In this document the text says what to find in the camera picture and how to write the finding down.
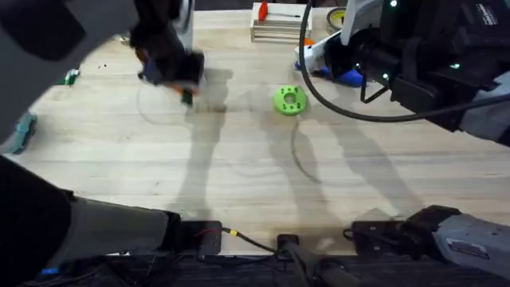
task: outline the red object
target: red object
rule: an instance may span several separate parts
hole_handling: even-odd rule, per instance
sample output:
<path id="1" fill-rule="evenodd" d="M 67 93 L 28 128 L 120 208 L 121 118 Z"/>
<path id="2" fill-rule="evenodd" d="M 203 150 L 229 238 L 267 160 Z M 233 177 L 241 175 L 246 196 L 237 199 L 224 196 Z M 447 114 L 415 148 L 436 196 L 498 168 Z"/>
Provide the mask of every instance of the red object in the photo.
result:
<path id="1" fill-rule="evenodd" d="M 194 238 L 200 237 L 200 236 L 203 236 L 203 235 L 211 233 L 211 232 L 216 232 L 216 228 L 211 228 L 211 229 L 208 229 L 208 230 L 202 230 L 202 231 L 198 232 L 197 234 L 195 234 L 193 237 Z"/>
<path id="2" fill-rule="evenodd" d="M 261 7 L 258 9 L 258 21 L 263 22 L 268 16 L 268 3 L 263 1 Z"/>

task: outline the teal object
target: teal object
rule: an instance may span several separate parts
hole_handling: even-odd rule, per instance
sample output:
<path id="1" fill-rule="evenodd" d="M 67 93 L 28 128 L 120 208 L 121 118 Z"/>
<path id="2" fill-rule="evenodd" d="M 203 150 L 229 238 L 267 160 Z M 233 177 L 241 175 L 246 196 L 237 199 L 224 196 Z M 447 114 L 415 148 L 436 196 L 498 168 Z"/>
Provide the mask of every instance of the teal object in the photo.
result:
<path id="1" fill-rule="evenodd" d="M 307 97 L 300 87 L 285 85 L 273 97 L 274 108 L 284 116 L 299 115 L 306 109 Z"/>
<path id="2" fill-rule="evenodd" d="M 37 123 L 37 116 L 30 114 L 27 112 L 16 124 L 16 130 L 14 134 L 11 136 L 11 140 L 8 140 L 7 143 L 10 146 L 8 147 L 7 153 L 19 155 L 25 149 L 30 140 L 30 138 L 35 133 L 35 124 Z"/>

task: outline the orange part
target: orange part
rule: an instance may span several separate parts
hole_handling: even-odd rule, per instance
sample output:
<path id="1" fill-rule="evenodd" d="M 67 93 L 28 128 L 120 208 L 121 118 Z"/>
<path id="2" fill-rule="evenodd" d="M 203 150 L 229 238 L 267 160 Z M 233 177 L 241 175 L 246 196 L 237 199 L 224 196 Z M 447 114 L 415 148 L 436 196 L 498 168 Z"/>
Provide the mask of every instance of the orange part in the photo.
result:
<path id="1" fill-rule="evenodd" d="M 170 88 L 174 89 L 176 92 L 180 94 L 182 94 L 184 92 L 184 88 L 179 86 L 179 85 L 170 85 Z M 198 94 L 198 91 L 196 90 L 192 90 L 191 93 L 193 94 L 193 96 L 196 96 Z"/>
<path id="2" fill-rule="evenodd" d="M 258 9 L 258 21 L 263 22 L 268 16 L 268 3 L 263 1 L 261 7 Z"/>
<path id="3" fill-rule="evenodd" d="M 308 38 L 305 38 L 304 41 L 303 41 L 303 44 L 304 45 L 314 45 L 315 42 L 310 40 L 310 39 L 308 39 Z"/>

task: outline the blue object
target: blue object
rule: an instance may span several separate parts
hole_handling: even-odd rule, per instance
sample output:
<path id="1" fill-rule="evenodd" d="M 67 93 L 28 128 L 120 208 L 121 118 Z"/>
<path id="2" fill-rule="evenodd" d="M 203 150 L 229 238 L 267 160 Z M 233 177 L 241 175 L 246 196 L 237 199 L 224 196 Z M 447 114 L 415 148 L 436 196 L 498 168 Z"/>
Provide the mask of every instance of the blue object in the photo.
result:
<path id="1" fill-rule="evenodd" d="M 294 66 L 296 67 L 296 69 L 300 69 L 300 64 L 298 62 L 296 62 Z M 312 74 L 315 77 L 331 79 L 331 74 L 327 67 L 313 71 Z M 360 73 L 358 73 L 358 71 L 351 70 L 345 73 L 344 75 L 337 77 L 336 79 L 333 80 L 333 82 L 343 85 L 350 85 L 351 87 L 354 88 L 360 88 L 363 84 L 363 76 Z"/>
<path id="2" fill-rule="evenodd" d="M 57 274 L 58 268 L 46 268 L 41 271 L 42 275 L 51 275 L 51 274 Z"/>

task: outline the light wood surface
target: light wood surface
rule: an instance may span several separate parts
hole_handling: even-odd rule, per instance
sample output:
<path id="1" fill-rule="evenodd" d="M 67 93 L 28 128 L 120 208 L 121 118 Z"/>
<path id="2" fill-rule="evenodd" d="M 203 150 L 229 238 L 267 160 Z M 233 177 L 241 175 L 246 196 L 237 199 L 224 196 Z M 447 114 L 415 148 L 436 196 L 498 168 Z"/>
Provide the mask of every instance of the light wood surface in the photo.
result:
<path id="1" fill-rule="evenodd" d="M 314 11 L 313 38 L 327 10 Z M 371 124 L 317 104 L 299 117 L 273 111 L 280 85 L 301 85 L 293 45 L 252 43 L 250 11 L 197 12 L 194 45 L 206 84 L 194 111 L 164 87 L 141 83 L 133 52 L 110 41 L 81 66 L 72 88 L 51 88 L 34 106 L 37 134 L 12 157 L 78 195 L 221 220 L 271 244 L 301 235 L 323 252 L 351 254 L 341 231 L 367 215 L 407 216 L 430 204 L 510 224 L 506 147 L 425 121 Z M 345 108 L 408 113 L 385 96 L 315 79 Z M 259 254 L 225 237 L 224 254 Z"/>

